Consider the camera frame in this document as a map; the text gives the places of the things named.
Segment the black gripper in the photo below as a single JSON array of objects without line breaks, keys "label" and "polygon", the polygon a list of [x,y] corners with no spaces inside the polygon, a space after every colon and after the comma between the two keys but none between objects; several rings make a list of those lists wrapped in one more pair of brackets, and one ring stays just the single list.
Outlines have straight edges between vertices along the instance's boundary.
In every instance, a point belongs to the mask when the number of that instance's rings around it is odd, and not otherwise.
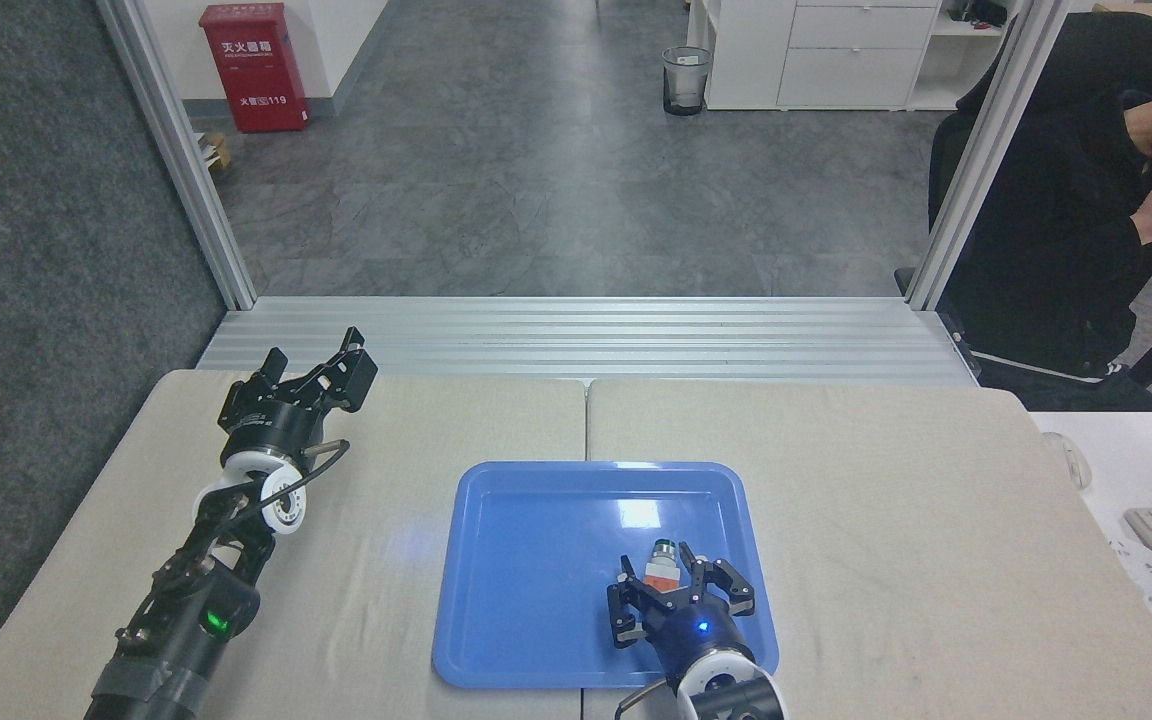
[{"label": "black gripper", "polygon": [[220,464],[244,450],[274,454],[308,465],[306,447],[323,441],[323,420],[333,409],[357,414],[378,376],[378,365],[364,347],[365,338],[349,327],[338,354],[316,365],[306,376],[282,382],[287,356],[270,348],[262,366],[234,382],[219,414],[218,424],[228,434]]},{"label": "black gripper", "polygon": [[[655,650],[669,687],[677,687],[685,670],[708,652],[727,650],[755,661],[755,653],[733,623],[732,616],[751,616],[756,611],[753,584],[730,561],[710,561],[692,553],[684,555],[690,584],[685,601],[675,601],[637,578],[627,555],[620,558],[617,582],[607,588],[611,637],[614,647],[626,650],[646,639]],[[727,597],[704,598],[708,585]]]}]

